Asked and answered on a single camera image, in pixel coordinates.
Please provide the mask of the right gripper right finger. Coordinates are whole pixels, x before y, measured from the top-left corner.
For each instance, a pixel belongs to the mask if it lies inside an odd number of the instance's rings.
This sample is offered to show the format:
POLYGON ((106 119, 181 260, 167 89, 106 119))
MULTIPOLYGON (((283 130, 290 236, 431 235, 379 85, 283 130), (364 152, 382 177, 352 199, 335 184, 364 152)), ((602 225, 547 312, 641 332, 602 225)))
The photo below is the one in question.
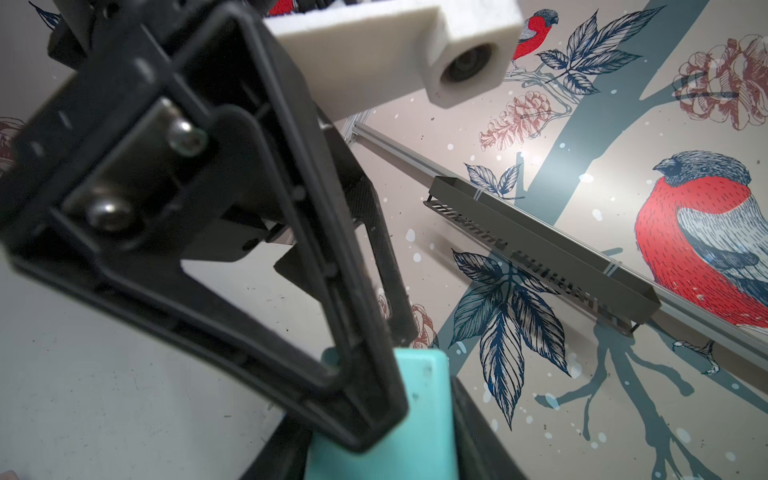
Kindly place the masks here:
POLYGON ((461 381, 450 381, 459 479, 527 480, 461 381))

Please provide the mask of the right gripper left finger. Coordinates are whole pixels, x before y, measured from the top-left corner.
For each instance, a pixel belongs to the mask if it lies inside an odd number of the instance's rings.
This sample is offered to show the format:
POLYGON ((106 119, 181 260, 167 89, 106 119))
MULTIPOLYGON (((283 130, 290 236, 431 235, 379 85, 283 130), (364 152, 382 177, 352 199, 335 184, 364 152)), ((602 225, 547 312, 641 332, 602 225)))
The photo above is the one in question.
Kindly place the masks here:
POLYGON ((313 431, 284 417, 240 480, 303 480, 313 431))

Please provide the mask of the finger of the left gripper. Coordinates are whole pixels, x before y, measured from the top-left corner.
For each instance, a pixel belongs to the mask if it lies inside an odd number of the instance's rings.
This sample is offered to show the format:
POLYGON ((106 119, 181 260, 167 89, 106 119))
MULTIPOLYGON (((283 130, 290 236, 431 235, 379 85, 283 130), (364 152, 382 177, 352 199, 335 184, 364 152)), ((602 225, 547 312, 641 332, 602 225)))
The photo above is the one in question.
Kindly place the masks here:
POLYGON ((381 324, 395 347, 406 348, 418 327, 397 264, 377 192, 323 111, 303 135, 292 198, 301 221, 298 243, 275 265, 278 273, 320 301, 328 318, 363 334, 381 324))
POLYGON ((57 7, 49 52, 75 72, 13 140, 16 165, 1 178, 10 263, 217 366, 341 446, 373 446, 408 411, 386 328, 359 334, 317 300, 341 358, 330 369, 182 267, 241 255, 301 221, 297 164, 319 109, 259 9, 57 7))

